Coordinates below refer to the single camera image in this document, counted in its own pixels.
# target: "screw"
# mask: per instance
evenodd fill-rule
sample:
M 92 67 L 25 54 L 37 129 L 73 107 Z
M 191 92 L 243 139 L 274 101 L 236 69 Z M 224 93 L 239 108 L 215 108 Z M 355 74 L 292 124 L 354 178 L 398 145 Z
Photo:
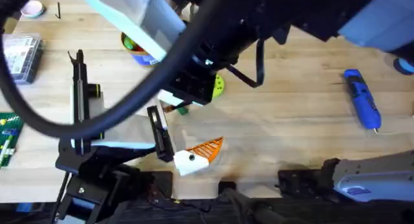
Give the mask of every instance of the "screw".
M 212 65 L 212 64 L 213 64 L 213 62 L 212 62 L 211 60 L 207 59 L 207 60 L 206 60 L 206 62 L 205 62 L 205 64 L 206 64 L 206 65 Z

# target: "orange object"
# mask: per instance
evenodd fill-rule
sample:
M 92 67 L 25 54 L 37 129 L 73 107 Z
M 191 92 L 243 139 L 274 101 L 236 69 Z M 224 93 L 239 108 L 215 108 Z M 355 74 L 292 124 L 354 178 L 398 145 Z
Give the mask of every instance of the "orange object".
M 200 155 L 208 159 L 208 162 L 212 162 L 215 157 L 219 154 L 221 144 L 223 143 L 223 137 L 204 142 L 193 148 L 187 149 L 186 151 Z

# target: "blue tool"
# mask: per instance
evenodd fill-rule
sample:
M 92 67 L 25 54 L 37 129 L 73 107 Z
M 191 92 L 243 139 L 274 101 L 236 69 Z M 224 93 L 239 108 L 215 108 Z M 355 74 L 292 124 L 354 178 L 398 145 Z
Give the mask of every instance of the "blue tool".
M 378 129 L 381 127 L 381 115 L 360 71 L 348 69 L 343 76 L 347 81 L 349 94 L 361 124 L 367 129 L 373 129 L 378 134 Z

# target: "plastic box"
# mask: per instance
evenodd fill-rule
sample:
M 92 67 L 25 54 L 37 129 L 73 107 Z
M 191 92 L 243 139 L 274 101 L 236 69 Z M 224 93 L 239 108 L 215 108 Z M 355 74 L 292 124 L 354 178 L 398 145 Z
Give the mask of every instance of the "plastic box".
M 4 54 L 9 71 L 16 84 L 31 84 L 38 71 L 43 54 L 39 34 L 5 34 Z

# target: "orange and white object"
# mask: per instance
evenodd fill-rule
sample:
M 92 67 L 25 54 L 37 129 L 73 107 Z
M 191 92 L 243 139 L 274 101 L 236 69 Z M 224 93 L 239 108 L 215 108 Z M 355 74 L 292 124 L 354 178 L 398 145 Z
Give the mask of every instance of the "orange and white object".
M 223 137 L 219 137 L 190 149 L 176 152 L 174 163 L 180 175 L 188 175 L 208 167 L 219 154 L 222 143 Z

